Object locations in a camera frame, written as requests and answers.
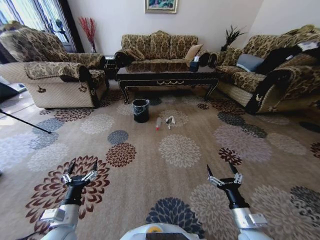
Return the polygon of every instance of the black stand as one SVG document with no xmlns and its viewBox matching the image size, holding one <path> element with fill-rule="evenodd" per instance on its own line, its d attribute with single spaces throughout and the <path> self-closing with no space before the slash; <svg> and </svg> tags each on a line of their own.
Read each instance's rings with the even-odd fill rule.
<svg viewBox="0 0 320 240">
<path fill-rule="evenodd" d="M 42 130 L 42 131 L 44 131 L 44 132 L 46 132 L 46 133 L 48 133 L 48 134 L 51 133 L 50 131 L 44 130 L 44 129 L 41 128 L 41 127 L 38 127 L 38 126 L 36 126 L 36 125 L 33 125 L 33 124 L 31 124 L 31 123 L 29 123 L 29 122 L 27 122 L 27 121 L 24 121 L 24 120 L 20 119 L 20 118 L 17 118 L 17 117 L 15 117 L 15 116 L 12 116 L 11 114 L 8 114 L 8 113 L 2 111 L 1 108 L 0 108 L 0 113 L 1 113 L 1 114 L 4 114 L 4 115 L 7 115 L 7 116 L 9 116 L 9 117 L 11 117 L 11 118 L 13 118 L 13 119 L 16 119 L 16 120 L 18 120 L 18 121 L 20 121 L 20 122 L 23 122 L 23 123 L 25 123 L 25 124 L 28 124 L 28 125 L 30 125 L 30 126 L 32 126 L 32 127 L 34 127 L 34 128 L 40 129 L 40 130 Z"/>
</svg>

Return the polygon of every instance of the black coffee table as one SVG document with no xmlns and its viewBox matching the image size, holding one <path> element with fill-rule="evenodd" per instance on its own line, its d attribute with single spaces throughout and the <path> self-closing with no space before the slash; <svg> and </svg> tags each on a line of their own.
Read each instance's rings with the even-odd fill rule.
<svg viewBox="0 0 320 240">
<path fill-rule="evenodd" d="M 199 67 L 198 71 L 189 71 L 189 67 L 167 71 L 166 67 L 156 67 L 155 71 L 141 67 L 122 67 L 116 74 L 116 80 L 124 95 L 124 104 L 129 103 L 127 88 L 131 87 L 176 87 L 176 86 L 210 86 L 204 100 L 218 85 L 221 73 L 209 66 Z"/>
</svg>

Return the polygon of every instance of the picture frame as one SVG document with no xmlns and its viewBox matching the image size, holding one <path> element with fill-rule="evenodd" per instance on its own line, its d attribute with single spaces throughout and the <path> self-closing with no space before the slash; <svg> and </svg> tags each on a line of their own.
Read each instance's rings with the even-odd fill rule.
<svg viewBox="0 0 320 240">
<path fill-rule="evenodd" d="M 178 0 L 144 0 L 146 14 L 176 14 Z"/>
</svg>

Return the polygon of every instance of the plastic bottle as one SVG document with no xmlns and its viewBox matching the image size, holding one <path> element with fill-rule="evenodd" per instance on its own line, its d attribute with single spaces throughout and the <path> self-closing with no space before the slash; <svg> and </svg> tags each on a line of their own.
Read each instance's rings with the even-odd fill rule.
<svg viewBox="0 0 320 240">
<path fill-rule="evenodd" d="M 161 127 L 161 117 L 156 119 L 155 130 L 158 131 Z"/>
</svg>

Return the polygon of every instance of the trash bin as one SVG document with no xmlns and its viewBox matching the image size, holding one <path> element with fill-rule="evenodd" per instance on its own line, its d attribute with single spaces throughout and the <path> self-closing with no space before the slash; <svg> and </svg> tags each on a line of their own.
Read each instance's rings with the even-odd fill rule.
<svg viewBox="0 0 320 240">
<path fill-rule="evenodd" d="M 149 120 L 149 100 L 136 99 L 132 102 L 133 118 L 137 123 L 145 123 Z"/>
</svg>

